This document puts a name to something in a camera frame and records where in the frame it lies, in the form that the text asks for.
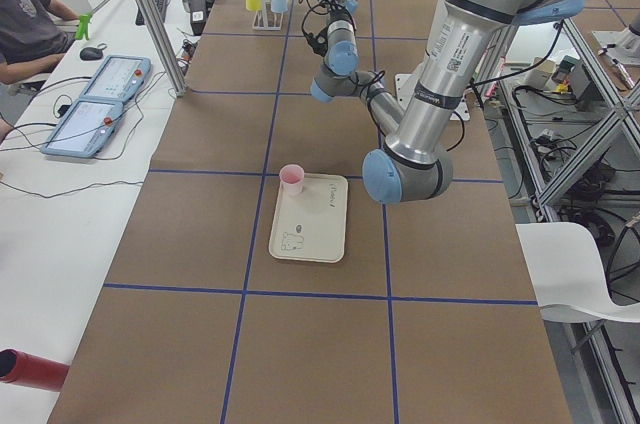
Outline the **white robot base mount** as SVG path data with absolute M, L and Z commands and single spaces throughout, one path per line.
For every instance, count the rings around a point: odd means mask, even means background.
M 396 74 L 394 82 L 396 98 L 403 110 L 408 108 L 414 96 L 417 96 L 418 99 L 431 103 L 432 105 L 442 109 L 447 109 L 448 105 L 453 103 L 453 100 L 449 97 L 434 93 L 424 85 L 417 74 Z M 461 97 L 457 101 L 457 107 L 452 109 L 450 119 L 458 119 L 462 121 L 470 120 L 470 112 L 464 97 Z

